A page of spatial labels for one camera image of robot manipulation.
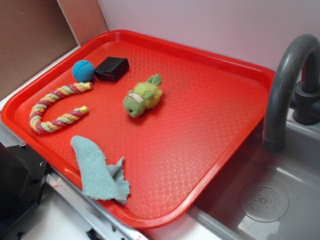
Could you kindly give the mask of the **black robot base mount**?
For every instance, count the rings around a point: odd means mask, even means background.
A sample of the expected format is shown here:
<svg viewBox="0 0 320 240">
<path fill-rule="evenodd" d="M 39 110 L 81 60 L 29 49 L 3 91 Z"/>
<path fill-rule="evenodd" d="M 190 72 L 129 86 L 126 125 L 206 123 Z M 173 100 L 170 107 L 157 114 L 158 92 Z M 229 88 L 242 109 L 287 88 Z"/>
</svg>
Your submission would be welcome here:
<svg viewBox="0 0 320 240">
<path fill-rule="evenodd" d="M 30 146 L 0 145 L 0 238 L 41 202 L 49 165 Z"/>
</svg>

